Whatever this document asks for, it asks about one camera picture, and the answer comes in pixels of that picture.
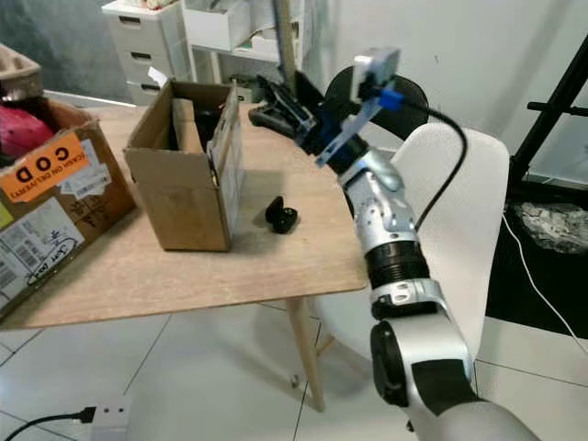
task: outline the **white wall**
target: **white wall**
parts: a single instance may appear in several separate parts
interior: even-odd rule
[[[431,106],[511,153],[537,117],[527,101],[548,99],[588,32],[588,0],[317,1],[323,89],[365,48],[399,47],[399,74]],[[588,86],[575,104],[588,106]],[[563,117],[533,170],[588,183],[587,122]]]

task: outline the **orange sticker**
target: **orange sticker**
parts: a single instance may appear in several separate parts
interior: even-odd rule
[[[80,140],[69,133],[0,176],[0,187],[12,202],[29,202],[88,165]]]

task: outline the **black metal stand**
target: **black metal stand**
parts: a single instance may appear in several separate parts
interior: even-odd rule
[[[588,80],[588,35],[582,42],[580,49],[571,60],[568,69],[561,77],[557,87],[549,97],[547,103],[530,102],[527,108],[539,110],[541,113],[537,121],[526,135],[518,151],[511,157],[511,167],[508,184],[510,199],[524,199],[533,201],[572,201],[586,208],[588,192],[547,184],[523,181],[529,170],[529,164],[541,145],[553,130],[563,113],[585,117],[588,109],[572,107],[576,96]]]

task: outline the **open cardboard box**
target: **open cardboard box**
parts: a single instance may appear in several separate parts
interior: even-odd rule
[[[28,110],[57,133],[0,171],[0,320],[135,207],[95,117],[45,98]]]
[[[204,148],[193,130],[172,127],[174,98],[194,103],[197,122],[202,111],[221,109]],[[230,249],[243,180],[234,86],[167,82],[132,133],[125,159],[162,248]]]

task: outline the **white chair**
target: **white chair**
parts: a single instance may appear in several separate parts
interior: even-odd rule
[[[488,284],[506,194],[509,155],[500,141],[464,130],[469,150],[451,185],[429,212],[419,237],[431,277],[441,284],[472,357],[480,347]],[[447,125],[417,128],[392,162],[418,218],[458,159],[460,141]],[[370,359],[368,289],[316,298],[323,324],[335,340]]]

